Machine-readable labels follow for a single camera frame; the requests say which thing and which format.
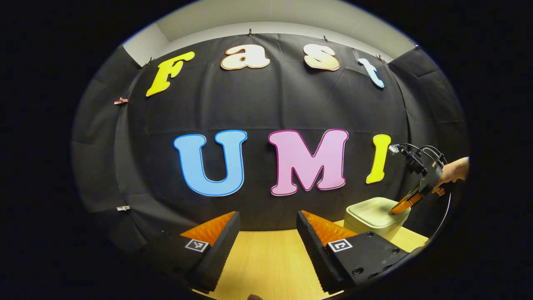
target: container lid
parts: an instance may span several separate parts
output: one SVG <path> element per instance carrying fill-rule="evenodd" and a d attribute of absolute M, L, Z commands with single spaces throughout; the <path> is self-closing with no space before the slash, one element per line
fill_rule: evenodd
<path fill-rule="evenodd" d="M 394 200 L 376 197 L 347 208 L 347 211 L 359 221 L 370 227 L 387 227 L 398 219 L 403 219 L 411 209 L 406 209 L 397 215 L 391 214 L 391 209 L 398 204 Z"/>

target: screw hole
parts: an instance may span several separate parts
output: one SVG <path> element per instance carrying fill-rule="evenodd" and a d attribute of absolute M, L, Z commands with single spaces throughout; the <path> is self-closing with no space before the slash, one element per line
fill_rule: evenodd
<path fill-rule="evenodd" d="M 361 274 L 365 269 L 363 268 L 356 268 L 355 270 L 352 271 L 352 274 L 354 275 L 357 275 L 357 274 Z"/>

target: small label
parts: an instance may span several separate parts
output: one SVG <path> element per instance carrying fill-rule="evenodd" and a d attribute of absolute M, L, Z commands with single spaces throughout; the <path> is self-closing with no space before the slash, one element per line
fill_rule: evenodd
<path fill-rule="evenodd" d="M 205 248 L 207 248 L 207 245 L 209 243 L 198 241 L 198 240 L 191 240 L 185 248 L 191 249 L 198 252 L 204 252 Z"/>
<path fill-rule="evenodd" d="M 342 239 L 342 240 L 338 240 L 338 241 L 334 241 L 334 242 L 329 242 L 328 245 L 331 248 L 331 250 L 333 250 L 333 252 L 339 252 L 339 251 L 342 251 L 342 250 L 346 250 L 346 249 L 352 248 L 352 245 L 350 243 L 348 243 L 348 241 L 346 241 L 346 239 Z"/>

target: ceiling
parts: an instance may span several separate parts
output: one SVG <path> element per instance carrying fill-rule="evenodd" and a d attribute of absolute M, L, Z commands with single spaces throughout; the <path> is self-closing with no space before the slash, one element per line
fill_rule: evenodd
<path fill-rule="evenodd" d="M 413 48 L 403 33 L 339 0 L 200 0 L 156 22 L 171 42 L 222 25 L 282 21 L 320 27 L 355 38 L 398 57 Z"/>

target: black fabric backdrop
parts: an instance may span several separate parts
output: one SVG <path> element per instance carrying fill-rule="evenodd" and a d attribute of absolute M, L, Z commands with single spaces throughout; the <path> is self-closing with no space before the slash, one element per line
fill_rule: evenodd
<path fill-rule="evenodd" d="M 308 67 L 303 46 L 309 43 L 332 48 L 340 69 Z M 262 69 L 223 70 L 225 50 L 241 44 L 263 46 L 270 64 Z M 74 126 L 74 172 L 86 208 L 124 250 L 144 244 L 161 230 L 186 230 L 232 210 L 241 212 L 242 230 L 283 230 L 295 227 L 298 210 L 339 220 L 349 205 L 376 196 L 398 200 L 416 183 L 416 176 L 405 174 L 405 158 L 390 154 L 385 178 L 365 183 L 374 158 L 374 135 L 387 134 L 392 143 L 436 146 L 448 161 L 467 155 L 457 99 L 423 51 L 410 51 L 387 66 L 356 50 L 359 58 L 376 67 L 385 83 L 380 89 L 357 63 L 353 50 L 298 35 L 229 36 L 174 51 L 138 71 L 131 57 L 118 48 L 98 72 L 107 77 L 97 74 L 84 94 Z M 189 51 L 195 57 L 184 62 L 177 77 L 169 78 L 170 87 L 147 98 L 157 65 Z M 130 102 L 113 105 L 119 97 Z M 197 194 L 183 180 L 172 142 L 190 133 L 204 135 L 206 176 L 221 180 L 224 157 L 214 135 L 228 129 L 248 133 L 242 147 L 244 184 L 229 196 Z M 346 184 L 330 191 L 320 191 L 315 184 L 305 192 L 294 176 L 298 192 L 273 196 L 276 149 L 267 137 L 282 129 L 300 132 L 311 152 L 326 130 L 348 131 Z M 431 235 L 446 208 L 434 203 L 429 198 L 414 207 L 405 226 Z M 131 210 L 116 210 L 123 205 Z"/>

